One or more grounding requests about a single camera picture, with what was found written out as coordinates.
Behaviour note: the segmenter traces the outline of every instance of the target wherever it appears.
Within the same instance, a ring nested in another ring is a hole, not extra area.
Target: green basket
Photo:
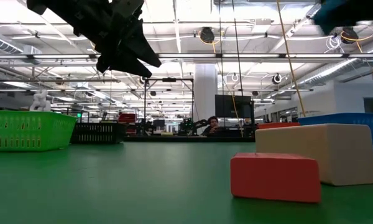
[[[0,151],[66,148],[76,121],[53,112],[0,111]]]

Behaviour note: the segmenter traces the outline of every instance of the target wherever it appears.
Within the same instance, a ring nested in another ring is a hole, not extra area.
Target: white figure
[[[33,96],[33,104],[30,111],[50,111],[51,103],[46,100],[47,90],[37,90]]]

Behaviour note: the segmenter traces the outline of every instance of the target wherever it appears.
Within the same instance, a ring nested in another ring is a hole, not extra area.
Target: foam block
[[[373,145],[366,125],[319,124],[256,131],[257,152],[315,159],[327,184],[373,184]]]
[[[291,154],[238,153],[231,159],[231,192],[235,197],[319,202],[318,164]]]

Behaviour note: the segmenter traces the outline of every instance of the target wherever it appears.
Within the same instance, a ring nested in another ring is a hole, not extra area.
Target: blue basket
[[[373,113],[337,113],[323,116],[313,116],[298,119],[300,125],[312,124],[365,124],[372,131],[373,140]]]

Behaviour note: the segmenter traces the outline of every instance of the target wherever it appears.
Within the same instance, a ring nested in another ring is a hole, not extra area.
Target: black basket
[[[126,126],[117,123],[77,123],[72,144],[117,144],[126,136]]]

